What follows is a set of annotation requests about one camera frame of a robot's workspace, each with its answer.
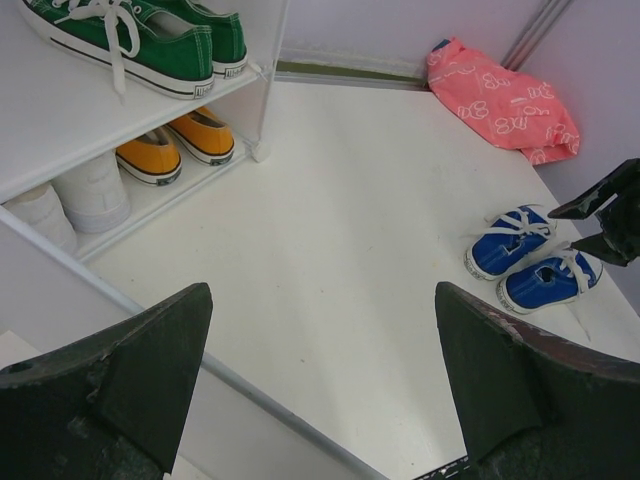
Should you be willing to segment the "orange canvas sneaker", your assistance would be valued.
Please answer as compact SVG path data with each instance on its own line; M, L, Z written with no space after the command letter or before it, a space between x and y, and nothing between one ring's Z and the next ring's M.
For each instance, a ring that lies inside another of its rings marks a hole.
M184 148L209 166L229 162L235 151L231 128L206 107L199 107L167 124Z
M122 169L147 185L169 185L182 173L180 152L164 127L118 146L115 156Z

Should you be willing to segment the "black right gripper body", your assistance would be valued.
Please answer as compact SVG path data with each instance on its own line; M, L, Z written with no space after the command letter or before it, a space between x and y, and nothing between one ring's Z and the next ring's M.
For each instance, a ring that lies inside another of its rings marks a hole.
M603 241L597 257L620 267L636 260L639 257L639 188L619 193L596 216Z

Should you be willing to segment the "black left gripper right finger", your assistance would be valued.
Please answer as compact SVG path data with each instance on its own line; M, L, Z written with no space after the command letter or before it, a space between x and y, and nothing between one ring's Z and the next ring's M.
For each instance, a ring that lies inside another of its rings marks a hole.
M639 366L435 290L468 460L454 479L636 479Z

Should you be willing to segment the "green canvas sneaker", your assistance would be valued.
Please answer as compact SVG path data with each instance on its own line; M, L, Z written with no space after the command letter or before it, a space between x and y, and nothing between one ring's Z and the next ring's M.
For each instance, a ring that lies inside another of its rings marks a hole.
M217 14L196 1L188 1L187 5L196 22L211 28L214 74L224 79L239 76L248 61L239 14L237 12Z
M19 1L45 41L112 72L114 90L136 81L182 100L214 86L211 29L146 1Z

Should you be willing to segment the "white sneaker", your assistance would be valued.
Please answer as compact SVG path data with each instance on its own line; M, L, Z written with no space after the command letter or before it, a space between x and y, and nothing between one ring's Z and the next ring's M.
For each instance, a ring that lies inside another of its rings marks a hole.
M70 255L75 253L76 233L49 182L4 202L2 206L61 250Z
M122 224L131 213L111 150L59 175L52 185L71 225L81 233L106 232Z

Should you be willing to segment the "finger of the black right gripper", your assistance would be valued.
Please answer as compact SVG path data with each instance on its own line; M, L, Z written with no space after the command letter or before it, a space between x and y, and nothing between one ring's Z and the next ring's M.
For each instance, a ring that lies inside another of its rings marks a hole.
M639 159L622 162L616 169L574 200L551 210L552 219L584 220L614 195L620 195L639 182Z
M604 234L579 239L572 242L571 247L607 264L626 267L630 263L628 256L614 243L611 243Z

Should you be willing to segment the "blue canvas sneaker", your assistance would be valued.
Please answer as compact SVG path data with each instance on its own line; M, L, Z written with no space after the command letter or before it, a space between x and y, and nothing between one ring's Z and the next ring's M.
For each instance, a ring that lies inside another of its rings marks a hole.
M494 281L549 246L556 234L557 222L541 205L521 205L486 221L465 251L463 264L475 279Z
M566 246L509 274L496 286L499 303L509 312L528 315L547 307L579 303L600 282L603 263Z

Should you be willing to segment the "white plastic shoe cabinet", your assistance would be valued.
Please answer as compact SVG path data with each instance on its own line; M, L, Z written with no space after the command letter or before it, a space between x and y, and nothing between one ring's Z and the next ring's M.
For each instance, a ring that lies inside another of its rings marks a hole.
M250 64L209 94L255 152L288 5L232 1ZM137 82L119 99L110 71L43 41L1 6L1 196L11 199L193 108ZM1 215L2 358L46 353L140 306L8 212ZM211 355L204 358L176 479L375 479L378 472Z

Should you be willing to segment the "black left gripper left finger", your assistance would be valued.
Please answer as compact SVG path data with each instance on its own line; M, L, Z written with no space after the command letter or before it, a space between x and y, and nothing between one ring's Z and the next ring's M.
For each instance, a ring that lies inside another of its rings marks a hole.
M173 471L213 311L195 283L1 371L4 479L162 479Z

